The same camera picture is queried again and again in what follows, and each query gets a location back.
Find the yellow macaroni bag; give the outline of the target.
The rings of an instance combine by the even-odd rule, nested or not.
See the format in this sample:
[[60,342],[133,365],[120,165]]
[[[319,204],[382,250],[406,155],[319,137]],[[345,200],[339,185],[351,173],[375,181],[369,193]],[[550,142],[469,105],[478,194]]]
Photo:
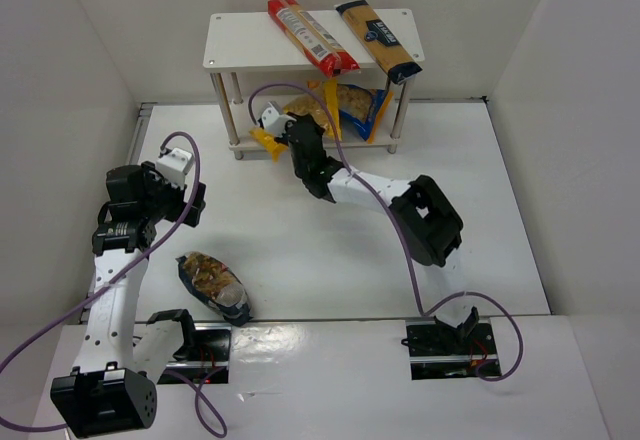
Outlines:
[[[314,115],[311,113],[311,101],[309,100],[309,97],[311,97],[313,100],[315,100],[318,103],[320,107],[323,108],[323,110],[326,112],[327,119],[331,122],[331,126],[334,127],[333,117],[329,112],[328,108],[326,107],[326,105],[324,104],[324,101],[320,97],[318,97],[312,90],[310,90],[307,86],[277,82],[277,83],[266,84],[261,87],[258,87],[250,95],[248,105],[247,105],[250,120],[254,124],[254,126],[250,129],[249,134],[251,138],[255,140],[270,155],[273,162],[277,162],[279,160],[279,157],[288,149],[288,147],[279,142],[279,137],[274,137],[273,135],[267,133],[265,130],[263,130],[260,127],[258,123],[258,119],[264,107],[260,110],[259,114],[256,114],[256,112],[253,109],[253,103],[255,98],[259,94],[262,94],[264,91],[268,91],[278,87],[287,87],[299,92],[299,95],[293,100],[289,101],[284,107],[281,107],[276,102],[283,109],[285,113],[287,113],[288,115],[296,114],[300,116],[311,115],[314,118],[315,122],[320,126],[320,124],[317,122]],[[337,142],[342,141],[338,138],[337,133],[334,133],[334,137],[330,138],[329,135],[324,130],[323,135],[327,136],[332,141],[337,141]]]

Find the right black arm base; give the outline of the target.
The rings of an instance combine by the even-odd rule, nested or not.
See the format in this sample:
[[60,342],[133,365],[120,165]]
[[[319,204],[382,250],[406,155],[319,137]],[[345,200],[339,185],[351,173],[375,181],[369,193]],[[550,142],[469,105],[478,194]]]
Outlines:
[[481,321],[463,340],[435,322],[407,322],[400,343],[407,350],[414,381],[473,378],[477,368],[490,378],[502,375],[488,321]]

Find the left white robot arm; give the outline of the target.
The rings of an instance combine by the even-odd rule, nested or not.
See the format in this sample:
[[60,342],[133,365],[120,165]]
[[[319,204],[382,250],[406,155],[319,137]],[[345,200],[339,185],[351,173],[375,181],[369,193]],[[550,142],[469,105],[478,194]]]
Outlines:
[[50,398],[67,427],[86,439],[148,429],[157,413],[156,384],[172,356],[193,344],[193,320],[184,309],[153,314],[135,339],[136,308],[148,255],[157,246],[156,226],[194,227],[204,207],[205,186],[186,177],[193,158],[125,165],[106,175],[108,202],[92,237],[96,299],[71,372],[53,380]]

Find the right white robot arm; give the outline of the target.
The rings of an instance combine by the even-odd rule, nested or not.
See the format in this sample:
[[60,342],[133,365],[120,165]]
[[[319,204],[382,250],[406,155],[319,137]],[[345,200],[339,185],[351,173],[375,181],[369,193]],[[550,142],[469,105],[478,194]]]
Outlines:
[[424,267],[442,299],[465,289],[463,221],[431,177],[397,180],[362,172],[326,153],[324,129],[312,116],[281,114],[278,122],[276,141],[289,148],[294,173],[312,196],[388,214],[410,266]]

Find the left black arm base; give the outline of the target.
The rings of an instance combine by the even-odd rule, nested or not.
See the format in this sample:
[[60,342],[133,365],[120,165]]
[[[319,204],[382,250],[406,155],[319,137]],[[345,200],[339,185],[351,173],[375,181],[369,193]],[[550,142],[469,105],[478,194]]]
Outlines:
[[195,347],[179,354],[167,364],[160,377],[160,385],[178,384],[181,380],[170,375],[178,373],[196,385],[227,384],[231,352],[231,327],[215,323],[197,323]]

